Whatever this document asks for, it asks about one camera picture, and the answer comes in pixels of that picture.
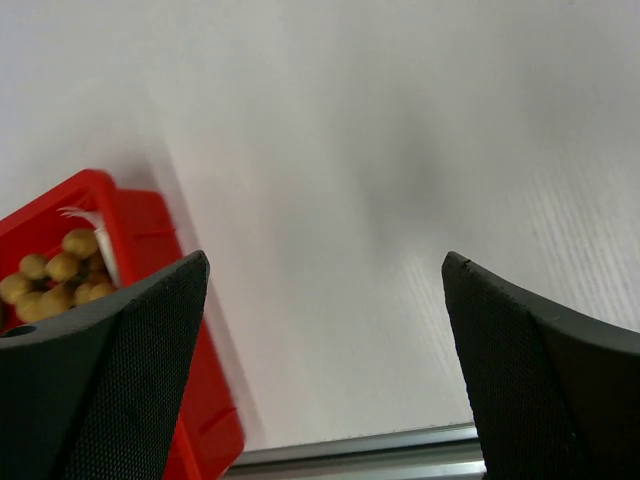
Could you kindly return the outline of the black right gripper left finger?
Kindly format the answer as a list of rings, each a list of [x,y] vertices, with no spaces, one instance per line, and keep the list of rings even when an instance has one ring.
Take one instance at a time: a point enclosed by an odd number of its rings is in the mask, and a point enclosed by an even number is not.
[[[159,479],[202,322],[195,251],[1,338],[5,479]]]

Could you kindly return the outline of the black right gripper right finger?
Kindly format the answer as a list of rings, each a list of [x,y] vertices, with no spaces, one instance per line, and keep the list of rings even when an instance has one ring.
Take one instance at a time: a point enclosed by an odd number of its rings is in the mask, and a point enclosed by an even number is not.
[[[462,255],[441,275],[489,479],[635,479],[639,336]]]

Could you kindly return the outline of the longan bunch with leaves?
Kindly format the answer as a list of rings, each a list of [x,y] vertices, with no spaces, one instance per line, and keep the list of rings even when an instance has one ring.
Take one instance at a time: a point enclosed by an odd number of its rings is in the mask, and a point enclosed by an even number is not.
[[[102,229],[68,232],[51,255],[31,252],[1,275],[1,324],[48,319],[119,289],[110,239]]]

